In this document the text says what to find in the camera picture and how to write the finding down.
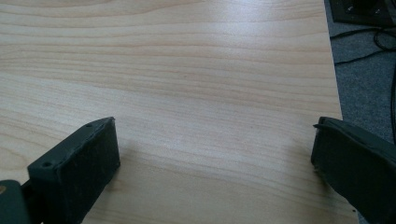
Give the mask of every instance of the wood grain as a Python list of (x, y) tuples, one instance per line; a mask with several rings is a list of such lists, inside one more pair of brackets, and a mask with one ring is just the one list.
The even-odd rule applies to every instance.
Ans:
[(114, 116), (84, 223), (357, 223), (310, 163), (341, 116), (321, 0), (0, 2), (0, 179)]

